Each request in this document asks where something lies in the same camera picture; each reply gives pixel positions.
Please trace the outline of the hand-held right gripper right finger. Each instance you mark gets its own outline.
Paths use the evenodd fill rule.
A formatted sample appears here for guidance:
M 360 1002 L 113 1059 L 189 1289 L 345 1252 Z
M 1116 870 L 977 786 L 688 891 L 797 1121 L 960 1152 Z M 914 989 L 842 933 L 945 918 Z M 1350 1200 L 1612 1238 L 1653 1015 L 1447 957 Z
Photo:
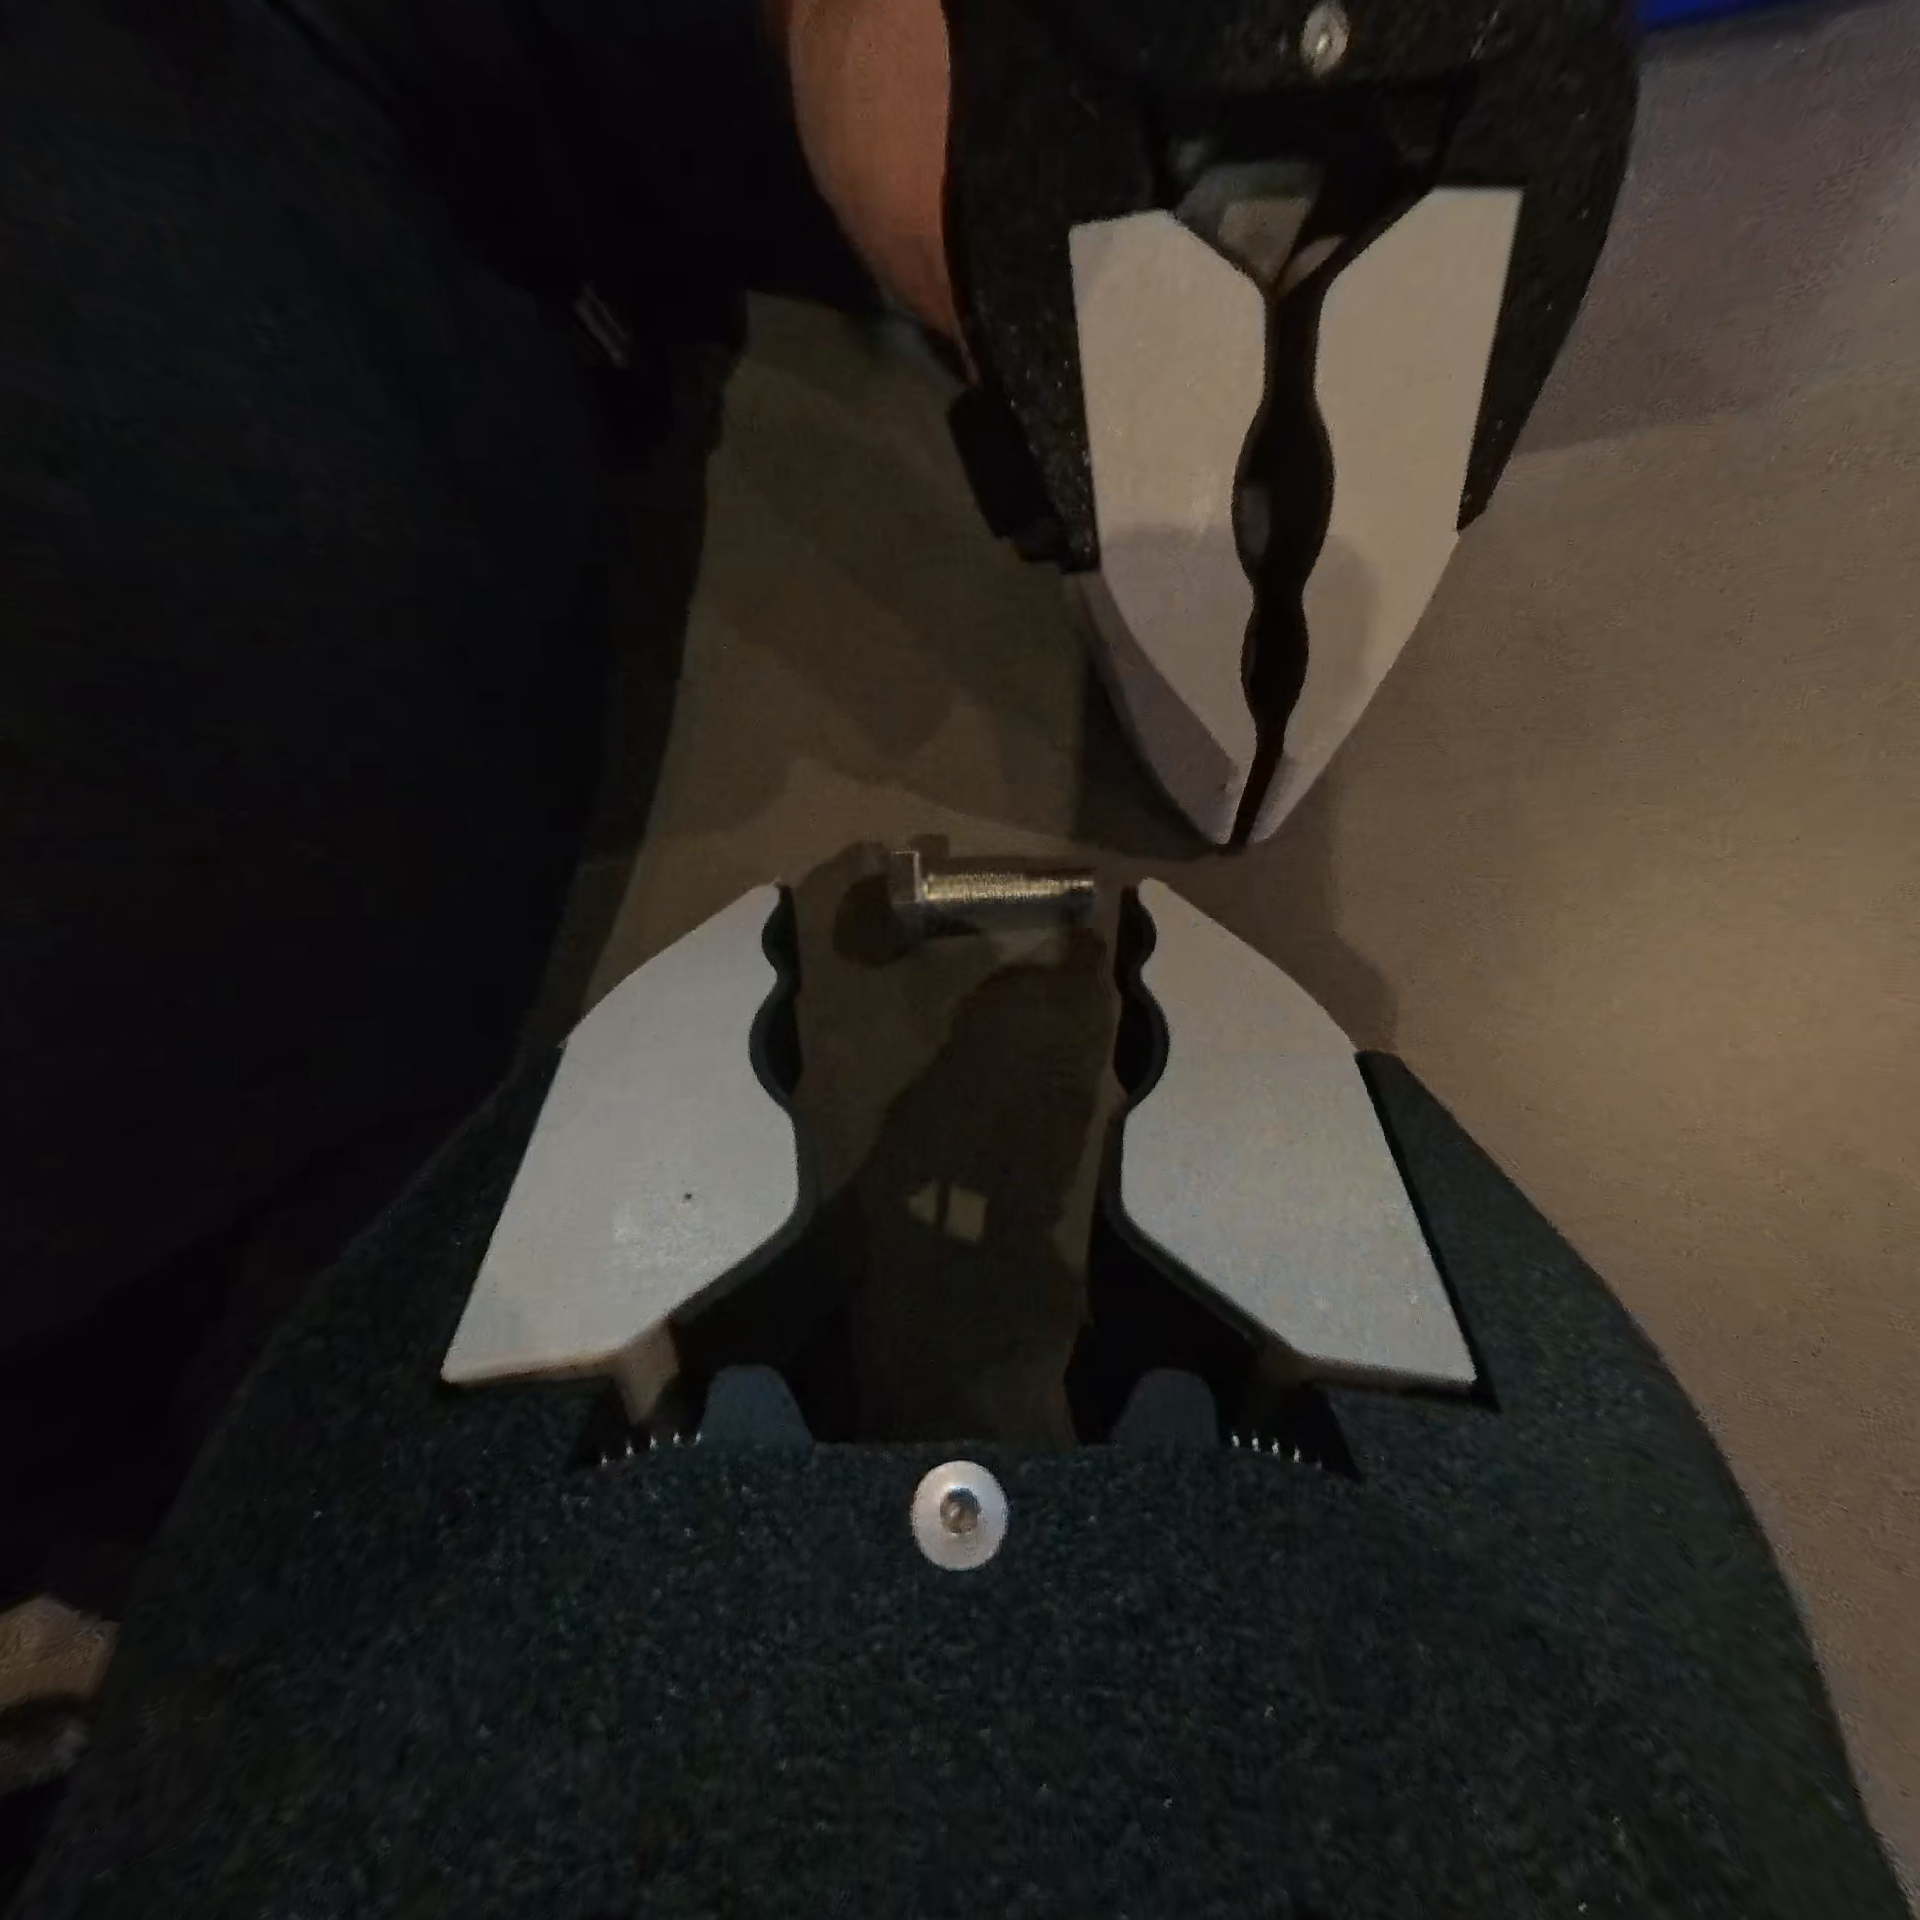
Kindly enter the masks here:
M 1132 893 L 1153 1045 L 1116 1212 L 1255 1350 L 1307 1381 L 1470 1392 L 1475 1358 L 1348 1032 L 1164 880 Z

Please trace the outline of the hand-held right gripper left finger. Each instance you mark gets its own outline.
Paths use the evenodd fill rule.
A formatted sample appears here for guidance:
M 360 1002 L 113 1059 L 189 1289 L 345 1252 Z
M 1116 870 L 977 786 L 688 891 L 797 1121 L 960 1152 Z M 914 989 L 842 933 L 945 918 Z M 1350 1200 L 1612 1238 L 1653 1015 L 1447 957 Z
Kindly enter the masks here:
M 783 1027 L 794 903 L 747 889 L 618 980 L 565 1037 L 441 1383 L 607 1383 L 661 1419 L 683 1323 L 799 1234 L 811 1172 Z

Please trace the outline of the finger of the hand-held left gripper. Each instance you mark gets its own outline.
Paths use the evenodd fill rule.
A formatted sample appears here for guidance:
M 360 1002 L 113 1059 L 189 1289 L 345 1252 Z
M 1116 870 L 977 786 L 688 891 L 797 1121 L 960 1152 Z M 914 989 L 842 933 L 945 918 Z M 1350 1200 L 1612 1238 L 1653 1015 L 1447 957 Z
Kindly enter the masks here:
M 1299 598 L 1304 684 L 1251 842 L 1271 839 L 1327 770 L 1452 561 L 1522 204 L 1520 188 L 1436 188 L 1364 243 L 1320 300 L 1310 397 L 1329 502 Z
M 1068 232 L 1095 661 L 1136 754 L 1214 849 L 1255 845 L 1255 588 L 1236 534 L 1268 401 L 1258 282 L 1161 208 Z

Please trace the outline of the silver hex bolt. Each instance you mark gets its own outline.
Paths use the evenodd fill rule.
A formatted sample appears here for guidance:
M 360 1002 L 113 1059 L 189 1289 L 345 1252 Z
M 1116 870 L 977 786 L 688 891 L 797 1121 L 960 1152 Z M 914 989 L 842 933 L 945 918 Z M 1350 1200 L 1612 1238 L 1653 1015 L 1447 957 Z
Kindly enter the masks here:
M 918 846 L 888 852 L 884 878 L 889 909 L 911 924 L 1078 918 L 1098 900 L 1098 876 L 1088 870 L 983 868 L 933 858 Z

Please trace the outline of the person's left hand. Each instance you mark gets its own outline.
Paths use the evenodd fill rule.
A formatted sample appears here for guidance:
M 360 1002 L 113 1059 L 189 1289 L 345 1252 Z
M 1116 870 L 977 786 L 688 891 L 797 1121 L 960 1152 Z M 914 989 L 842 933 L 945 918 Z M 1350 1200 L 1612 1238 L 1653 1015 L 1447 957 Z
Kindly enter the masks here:
M 958 346 L 945 6 L 790 2 L 777 16 L 799 150 L 839 235 L 886 300 Z

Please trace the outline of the person's dark sweatshirt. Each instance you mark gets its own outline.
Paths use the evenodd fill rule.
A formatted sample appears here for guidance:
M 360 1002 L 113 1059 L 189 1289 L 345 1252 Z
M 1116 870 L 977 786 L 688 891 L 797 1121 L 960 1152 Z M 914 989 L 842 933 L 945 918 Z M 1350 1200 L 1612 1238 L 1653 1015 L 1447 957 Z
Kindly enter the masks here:
M 4 1604 L 484 1101 L 674 633 L 756 4 L 4 4 Z

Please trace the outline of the pale cloth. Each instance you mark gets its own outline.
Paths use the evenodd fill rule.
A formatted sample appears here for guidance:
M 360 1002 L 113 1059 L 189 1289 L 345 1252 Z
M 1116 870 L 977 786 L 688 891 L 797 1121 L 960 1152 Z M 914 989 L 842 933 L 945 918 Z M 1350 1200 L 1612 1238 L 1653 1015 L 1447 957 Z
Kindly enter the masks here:
M 55 1596 L 2 1614 L 2 1796 L 65 1778 L 89 1744 L 119 1624 Z

